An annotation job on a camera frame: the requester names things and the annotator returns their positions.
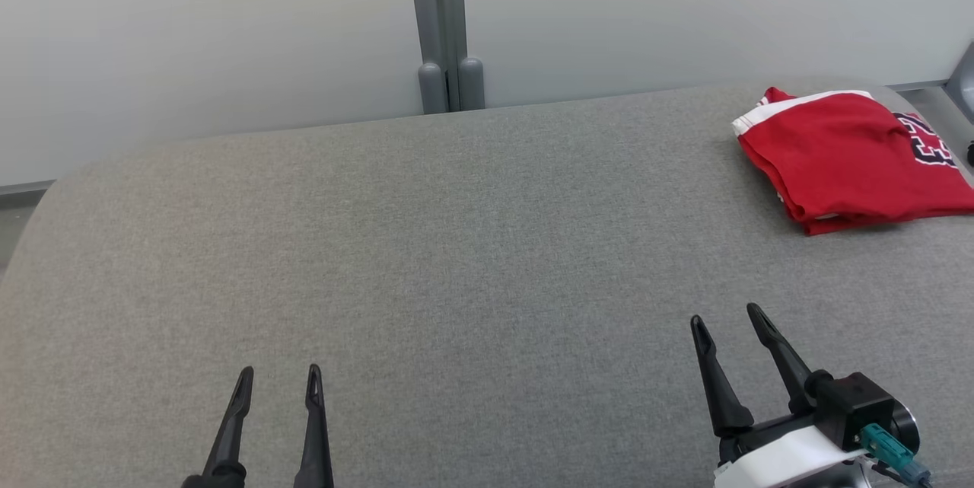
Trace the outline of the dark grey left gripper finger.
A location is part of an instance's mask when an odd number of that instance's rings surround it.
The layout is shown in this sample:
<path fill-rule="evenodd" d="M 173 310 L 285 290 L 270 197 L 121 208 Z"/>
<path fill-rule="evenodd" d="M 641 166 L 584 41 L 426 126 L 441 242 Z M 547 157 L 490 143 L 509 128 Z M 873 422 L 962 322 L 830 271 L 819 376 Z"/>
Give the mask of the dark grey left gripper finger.
<path fill-rule="evenodd" d="M 240 462 L 244 419 L 250 412 L 253 395 L 253 366 L 240 371 L 215 442 L 202 472 L 202 487 L 244 487 L 247 470 Z"/>
<path fill-rule="evenodd" d="M 301 464 L 293 487 L 334 487 L 332 460 L 328 439 L 326 399 L 323 378 L 317 364 L 310 364 L 305 391 L 307 425 Z"/>

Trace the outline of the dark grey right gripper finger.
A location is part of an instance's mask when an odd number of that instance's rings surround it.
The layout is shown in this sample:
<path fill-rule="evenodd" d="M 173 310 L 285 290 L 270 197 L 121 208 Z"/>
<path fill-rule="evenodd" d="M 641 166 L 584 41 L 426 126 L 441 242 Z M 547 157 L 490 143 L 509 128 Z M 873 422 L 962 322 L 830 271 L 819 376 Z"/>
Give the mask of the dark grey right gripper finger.
<path fill-rule="evenodd" d="M 756 303 L 746 305 L 748 318 L 759 342 L 770 352 L 784 387 L 788 392 L 788 409 L 794 415 L 813 412 L 814 399 L 808 397 L 806 380 L 811 370 L 794 350 L 782 332 Z"/>
<path fill-rule="evenodd" d="M 720 366 L 716 343 L 699 315 L 691 317 L 691 333 L 714 435 L 731 437 L 751 429 L 753 415 L 731 387 Z"/>

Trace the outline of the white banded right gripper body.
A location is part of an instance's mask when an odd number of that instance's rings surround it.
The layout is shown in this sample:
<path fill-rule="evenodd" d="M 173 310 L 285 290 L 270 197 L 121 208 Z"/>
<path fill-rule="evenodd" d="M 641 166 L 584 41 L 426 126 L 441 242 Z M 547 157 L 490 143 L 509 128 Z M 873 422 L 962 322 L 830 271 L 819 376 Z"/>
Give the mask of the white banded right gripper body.
<path fill-rule="evenodd" d="M 715 414 L 716 487 L 867 487 L 863 450 L 845 451 L 814 425 L 813 414 L 745 425 L 743 414 Z"/>

